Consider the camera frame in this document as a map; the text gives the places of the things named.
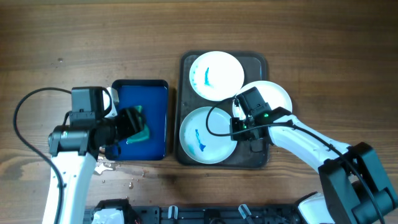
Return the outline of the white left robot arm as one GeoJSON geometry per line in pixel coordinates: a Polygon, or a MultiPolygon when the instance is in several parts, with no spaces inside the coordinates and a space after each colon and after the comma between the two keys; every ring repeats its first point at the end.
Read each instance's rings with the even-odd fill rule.
{"type": "Polygon", "coordinates": [[[124,108],[114,117],[104,114],[105,110],[71,111],[70,124],[50,134],[53,167],[43,223],[82,223],[100,148],[144,130],[146,119],[138,107],[124,108]]]}

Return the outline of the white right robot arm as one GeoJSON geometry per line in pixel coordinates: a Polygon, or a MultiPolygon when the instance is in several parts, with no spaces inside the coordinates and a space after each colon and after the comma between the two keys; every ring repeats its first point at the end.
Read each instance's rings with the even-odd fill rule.
{"type": "Polygon", "coordinates": [[[303,124],[290,111],[261,108],[231,118],[232,138],[267,138],[317,171],[323,192],[300,202],[307,223],[374,223],[397,209],[397,194],[375,150],[335,141],[303,124]]]}

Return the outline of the green sponge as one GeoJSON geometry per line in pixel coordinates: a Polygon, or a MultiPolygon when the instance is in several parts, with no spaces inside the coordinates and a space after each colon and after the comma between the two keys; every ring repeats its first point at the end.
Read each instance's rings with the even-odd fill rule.
{"type": "Polygon", "coordinates": [[[150,137],[149,127],[146,125],[146,117],[143,114],[143,107],[141,105],[134,107],[134,114],[138,117],[141,130],[134,135],[127,138],[127,144],[133,144],[136,142],[146,141],[150,137]]]}

